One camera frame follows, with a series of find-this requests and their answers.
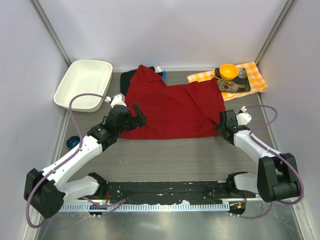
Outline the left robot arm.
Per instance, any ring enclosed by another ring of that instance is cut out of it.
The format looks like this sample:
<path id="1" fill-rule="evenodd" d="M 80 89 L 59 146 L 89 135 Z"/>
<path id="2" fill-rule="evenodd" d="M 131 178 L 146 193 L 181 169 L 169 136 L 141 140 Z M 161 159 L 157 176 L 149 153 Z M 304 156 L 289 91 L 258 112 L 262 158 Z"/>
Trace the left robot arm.
<path id="1" fill-rule="evenodd" d="M 53 217 L 64 204 L 82 197 L 102 199 L 108 183 L 99 174 L 70 181 L 70 178 L 88 161 L 115 144 L 124 132 L 146 125 L 147 118 L 137 103 L 132 105 L 135 115 L 125 105 L 113 106 L 103 121 L 93 126 L 82 142 L 61 157 L 57 162 L 41 171 L 33 168 L 26 175 L 24 199 L 42 217 Z"/>

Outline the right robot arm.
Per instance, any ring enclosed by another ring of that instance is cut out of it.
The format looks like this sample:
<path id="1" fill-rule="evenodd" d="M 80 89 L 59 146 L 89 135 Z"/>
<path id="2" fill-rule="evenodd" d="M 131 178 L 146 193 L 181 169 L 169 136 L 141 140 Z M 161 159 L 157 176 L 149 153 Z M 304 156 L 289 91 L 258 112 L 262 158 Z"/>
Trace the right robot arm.
<path id="1" fill-rule="evenodd" d="M 215 128 L 219 135 L 257 164 L 257 174 L 236 172 L 228 175 L 225 190 L 230 197 L 236 198 L 247 191 L 271 203 L 301 196 L 302 184 L 295 157 L 291 153 L 281 153 L 257 138 L 247 126 L 252 117 L 245 107 L 239 113 L 221 111 L 219 118 Z"/>

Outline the red t-shirt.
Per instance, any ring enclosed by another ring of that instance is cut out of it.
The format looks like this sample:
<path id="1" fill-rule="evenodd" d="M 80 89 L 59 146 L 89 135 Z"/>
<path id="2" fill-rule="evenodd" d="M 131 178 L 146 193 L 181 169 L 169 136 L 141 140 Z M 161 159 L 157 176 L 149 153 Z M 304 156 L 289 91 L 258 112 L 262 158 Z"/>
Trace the red t-shirt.
<path id="1" fill-rule="evenodd" d="M 129 108 L 135 103 L 126 103 Z M 167 85 L 159 83 L 147 101 L 137 103 L 146 125 L 124 132 L 127 140 L 171 140 L 217 136 L 225 104 L 216 79 Z"/>

